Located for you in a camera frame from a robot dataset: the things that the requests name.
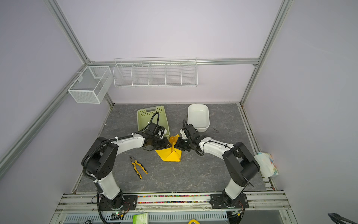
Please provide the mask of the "orange wooden spoon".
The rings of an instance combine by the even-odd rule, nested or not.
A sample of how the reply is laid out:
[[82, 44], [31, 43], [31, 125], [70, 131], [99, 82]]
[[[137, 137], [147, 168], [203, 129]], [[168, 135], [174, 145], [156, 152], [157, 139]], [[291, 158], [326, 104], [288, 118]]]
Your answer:
[[176, 144], [176, 142], [177, 142], [177, 136], [171, 136], [170, 138], [169, 138], [169, 142], [170, 142], [170, 144], [171, 144], [171, 151], [173, 152], [173, 151], [175, 151], [175, 144]]

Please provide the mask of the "yellow paper napkin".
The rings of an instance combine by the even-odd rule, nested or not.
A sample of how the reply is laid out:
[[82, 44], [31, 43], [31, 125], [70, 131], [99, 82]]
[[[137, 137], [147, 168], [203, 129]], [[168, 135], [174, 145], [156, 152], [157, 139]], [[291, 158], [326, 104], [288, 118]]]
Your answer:
[[180, 162], [181, 161], [181, 155], [182, 151], [175, 148], [175, 151], [171, 151], [171, 148], [162, 149], [162, 150], [155, 150], [156, 153], [159, 155], [159, 157], [162, 159], [162, 161], [167, 162]]

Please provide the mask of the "green perforated plastic basket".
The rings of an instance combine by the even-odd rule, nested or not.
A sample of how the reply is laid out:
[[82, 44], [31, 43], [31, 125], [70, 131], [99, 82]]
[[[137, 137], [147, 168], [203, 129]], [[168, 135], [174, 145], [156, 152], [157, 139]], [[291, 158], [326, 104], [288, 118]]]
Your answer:
[[167, 114], [166, 114], [166, 111], [165, 111], [165, 108], [163, 105], [138, 110], [137, 111], [138, 130], [142, 130], [144, 127], [146, 127], [146, 125], [149, 124], [152, 116], [156, 112], [159, 113], [158, 124], [160, 126], [163, 126], [167, 131], [164, 134], [164, 137], [170, 137], [170, 130], [169, 130]]

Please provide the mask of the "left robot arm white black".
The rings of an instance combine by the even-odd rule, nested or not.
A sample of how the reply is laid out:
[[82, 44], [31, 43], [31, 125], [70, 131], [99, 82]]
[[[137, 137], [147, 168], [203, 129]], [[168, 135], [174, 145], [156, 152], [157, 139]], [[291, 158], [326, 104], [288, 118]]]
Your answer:
[[90, 179], [102, 197], [98, 205], [107, 205], [110, 210], [121, 210], [124, 206], [123, 192], [113, 176], [117, 155], [136, 148], [146, 151], [170, 147], [164, 136], [167, 130], [159, 125], [160, 114], [155, 112], [141, 130], [123, 137], [97, 138], [81, 161], [83, 177]]

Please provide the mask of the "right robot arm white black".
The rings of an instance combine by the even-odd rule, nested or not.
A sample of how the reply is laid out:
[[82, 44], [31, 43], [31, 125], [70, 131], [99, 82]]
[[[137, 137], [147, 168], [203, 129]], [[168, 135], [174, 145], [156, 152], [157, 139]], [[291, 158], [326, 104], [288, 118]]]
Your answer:
[[229, 144], [201, 135], [192, 124], [182, 122], [182, 136], [178, 138], [175, 148], [181, 151], [195, 151], [199, 156], [211, 154], [225, 162], [230, 181], [222, 193], [219, 205], [234, 208], [240, 201], [240, 196], [250, 180], [260, 171], [260, 165], [242, 142]]

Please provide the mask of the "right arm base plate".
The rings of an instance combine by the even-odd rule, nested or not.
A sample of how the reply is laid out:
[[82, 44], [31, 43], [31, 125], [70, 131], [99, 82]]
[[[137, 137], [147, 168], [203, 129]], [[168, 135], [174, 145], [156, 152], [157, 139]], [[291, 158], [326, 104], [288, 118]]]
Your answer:
[[246, 194], [241, 193], [235, 199], [231, 199], [225, 193], [220, 194], [211, 194], [210, 195], [210, 204], [213, 209], [247, 209], [249, 208], [249, 203]]

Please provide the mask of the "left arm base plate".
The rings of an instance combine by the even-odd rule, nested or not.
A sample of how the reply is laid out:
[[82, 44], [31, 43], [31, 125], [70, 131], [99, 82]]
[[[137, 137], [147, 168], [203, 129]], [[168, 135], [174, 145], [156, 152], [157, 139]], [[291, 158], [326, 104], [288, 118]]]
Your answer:
[[136, 209], [137, 199], [136, 195], [119, 195], [112, 200], [101, 197], [99, 208], [101, 211], [132, 211]]

